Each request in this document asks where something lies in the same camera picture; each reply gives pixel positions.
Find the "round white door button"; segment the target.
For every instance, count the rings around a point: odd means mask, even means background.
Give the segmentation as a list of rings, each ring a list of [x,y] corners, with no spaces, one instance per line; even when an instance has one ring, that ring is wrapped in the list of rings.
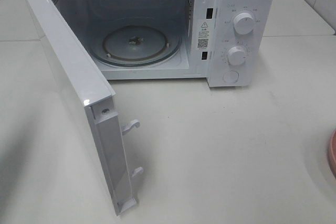
[[[223,81],[226,83],[236,83],[239,79],[239,73],[237,71],[228,71],[223,75]]]

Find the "white timer knob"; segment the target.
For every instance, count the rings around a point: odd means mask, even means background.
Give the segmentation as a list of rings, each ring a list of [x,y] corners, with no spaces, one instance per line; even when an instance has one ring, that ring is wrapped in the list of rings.
[[[230,65],[239,66],[245,62],[247,51],[244,47],[235,46],[229,49],[227,59]]]

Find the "pink round plate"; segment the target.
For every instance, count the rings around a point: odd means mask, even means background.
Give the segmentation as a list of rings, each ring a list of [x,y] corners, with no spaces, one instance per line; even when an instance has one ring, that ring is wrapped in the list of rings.
[[[330,169],[332,171],[332,173],[334,174],[334,176],[336,175],[336,131],[333,131],[330,141],[329,141],[329,145],[328,145],[328,160],[329,160],[329,165],[330,165]]]

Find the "white microwave door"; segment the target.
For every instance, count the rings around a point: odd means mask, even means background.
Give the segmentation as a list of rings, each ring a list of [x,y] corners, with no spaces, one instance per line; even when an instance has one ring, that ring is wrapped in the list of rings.
[[[26,0],[58,90],[98,172],[106,182],[117,215],[137,201],[123,136],[138,120],[121,126],[113,103],[115,91],[89,56],[52,0]]]

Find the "glass microwave turntable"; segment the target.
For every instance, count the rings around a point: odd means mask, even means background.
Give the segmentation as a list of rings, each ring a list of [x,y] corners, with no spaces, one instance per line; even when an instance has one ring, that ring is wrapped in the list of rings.
[[[173,56],[183,32],[170,20],[131,17],[90,27],[89,49],[101,62],[116,67],[143,67]]]

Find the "white warning label sticker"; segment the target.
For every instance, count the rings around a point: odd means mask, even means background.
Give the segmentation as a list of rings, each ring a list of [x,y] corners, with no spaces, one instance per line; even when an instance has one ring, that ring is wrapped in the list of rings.
[[[211,23],[205,19],[200,19],[197,24],[197,49],[208,49],[210,37],[211,37]]]

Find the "white microwave oven body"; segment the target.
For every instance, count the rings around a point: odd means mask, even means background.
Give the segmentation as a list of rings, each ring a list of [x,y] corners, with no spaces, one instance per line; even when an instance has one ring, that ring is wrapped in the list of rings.
[[[79,80],[247,86],[272,0],[27,0],[49,63]]]

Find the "upper white power knob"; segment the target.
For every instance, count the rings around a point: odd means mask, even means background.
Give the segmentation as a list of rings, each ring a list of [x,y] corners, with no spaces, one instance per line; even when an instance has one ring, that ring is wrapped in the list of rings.
[[[253,31],[255,26],[255,17],[251,12],[238,13],[233,18],[233,27],[239,35],[246,35]]]

